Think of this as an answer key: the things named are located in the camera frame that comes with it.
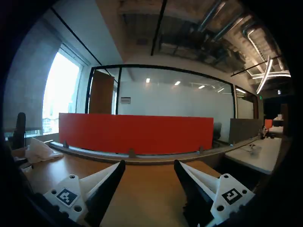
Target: desk surface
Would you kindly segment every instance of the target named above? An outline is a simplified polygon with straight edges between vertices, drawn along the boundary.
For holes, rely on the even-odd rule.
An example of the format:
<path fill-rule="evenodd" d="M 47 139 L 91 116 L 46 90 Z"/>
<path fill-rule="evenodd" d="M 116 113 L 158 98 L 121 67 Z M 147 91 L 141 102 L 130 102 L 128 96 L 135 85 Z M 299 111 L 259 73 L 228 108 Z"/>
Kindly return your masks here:
<path fill-rule="evenodd" d="M 256 140 L 253 144 L 262 147 L 259 155 L 251 155 L 249 152 L 239 148 L 225 153 L 225 156 L 262 173 L 271 174 L 276 165 L 281 142 L 281 138 Z"/>
<path fill-rule="evenodd" d="M 220 176 L 201 161 L 186 164 Z M 64 154 L 61 159 L 34 164 L 28 179 L 34 192 L 45 193 L 71 173 L 83 178 L 110 165 Z M 127 165 L 101 226 L 185 227 L 185 203 L 186 195 L 173 165 Z"/>

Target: white cloth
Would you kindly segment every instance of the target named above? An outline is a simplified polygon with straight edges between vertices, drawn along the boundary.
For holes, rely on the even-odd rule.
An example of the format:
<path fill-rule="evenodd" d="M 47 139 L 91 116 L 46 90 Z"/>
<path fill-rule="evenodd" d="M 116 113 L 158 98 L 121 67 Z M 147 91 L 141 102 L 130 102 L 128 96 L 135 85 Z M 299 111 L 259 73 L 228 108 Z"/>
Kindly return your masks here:
<path fill-rule="evenodd" d="M 45 143 L 33 137 L 31 138 L 29 148 L 25 151 L 25 157 L 27 158 L 29 163 L 46 161 L 62 156 L 62 153 L 55 152 Z"/>

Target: red partition panel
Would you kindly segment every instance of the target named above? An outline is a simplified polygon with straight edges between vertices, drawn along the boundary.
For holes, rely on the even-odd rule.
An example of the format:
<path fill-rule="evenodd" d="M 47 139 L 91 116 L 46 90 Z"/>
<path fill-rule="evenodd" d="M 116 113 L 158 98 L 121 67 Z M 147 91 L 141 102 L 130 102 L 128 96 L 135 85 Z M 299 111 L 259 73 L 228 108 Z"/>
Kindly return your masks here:
<path fill-rule="evenodd" d="M 271 128 L 272 127 L 272 120 L 269 120 L 269 119 L 265 119 L 265 123 L 264 123 L 264 126 L 266 128 Z"/>
<path fill-rule="evenodd" d="M 176 154 L 211 149 L 213 118 L 59 114 L 59 138 L 89 150 Z"/>

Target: wall sign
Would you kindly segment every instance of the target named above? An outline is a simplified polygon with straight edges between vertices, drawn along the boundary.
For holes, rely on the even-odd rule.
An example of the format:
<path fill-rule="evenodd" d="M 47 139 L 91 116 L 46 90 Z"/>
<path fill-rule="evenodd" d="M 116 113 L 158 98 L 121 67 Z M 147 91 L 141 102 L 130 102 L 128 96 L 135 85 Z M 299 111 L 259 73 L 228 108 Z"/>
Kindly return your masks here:
<path fill-rule="evenodd" d="M 130 97 L 121 97 L 122 104 L 130 104 Z"/>

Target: black ceiling beam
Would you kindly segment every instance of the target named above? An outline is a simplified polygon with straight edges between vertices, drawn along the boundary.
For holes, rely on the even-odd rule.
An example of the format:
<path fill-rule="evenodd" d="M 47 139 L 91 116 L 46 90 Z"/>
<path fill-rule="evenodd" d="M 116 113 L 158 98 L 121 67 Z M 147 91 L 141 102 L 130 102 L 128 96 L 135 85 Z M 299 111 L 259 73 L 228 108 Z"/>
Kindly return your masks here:
<path fill-rule="evenodd" d="M 101 62 L 95 57 L 95 55 L 93 55 L 93 53 L 86 47 L 86 45 L 81 41 L 81 39 L 79 39 L 79 37 L 74 33 L 74 31 L 67 25 L 67 23 L 62 19 L 62 17 L 56 12 L 56 10 L 55 10 L 53 7 L 51 7 L 50 9 L 51 9 L 51 11 L 53 11 L 53 13 L 57 16 L 57 18 L 62 22 L 62 24 L 64 24 L 64 26 L 70 31 L 70 33 L 72 33 L 73 36 L 82 44 L 82 46 L 91 54 L 91 56 L 92 56 L 100 65 L 102 65 Z"/>
<path fill-rule="evenodd" d="M 164 14 L 164 10 L 165 10 L 165 7 L 166 7 L 166 3 L 167 3 L 167 0 L 163 0 L 162 6 L 161 6 L 161 10 L 160 10 L 160 15 L 159 15 L 159 18 L 158 18 L 157 28 L 156 28 L 155 35 L 154 35 L 154 38 L 153 38 L 153 46 L 152 46 L 151 52 L 150 52 L 151 56 L 154 55 L 156 41 L 157 41 L 157 37 L 158 37 L 158 34 L 159 34 L 159 30 L 160 30 L 160 26 L 161 26 L 161 21 L 162 21 L 162 18 L 163 18 L 163 14 Z"/>
<path fill-rule="evenodd" d="M 272 58 L 272 59 L 276 59 L 276 58 L 280 58 L 280 57 L 282 57 L 282 55 L 275 56 L 275 57 Z M 259 64 L 254 65 L 254 66 L 251 66 L 251 67 L 249 67 L 249 68 L 243 69 L 243 70 L 241 70 L 240 72 L 237 72 L 237 73 L 232 74 L 230 77 L 235 76 L 235 75 L 238 75 L 238 74 L 240 74 L 240 73 L 243 73 L 243 72 L 245 72 L 245 71 L 247 71 L 247 70 L 250 70 L 251 68 L 255 68 L 256 66 L 261 65 L 261 64 L 266 63 L 266 62 L 267 62 L 267 61 L 264 61 L 264 62 L 261 62 L 261 63 L 259 63 Z"/>

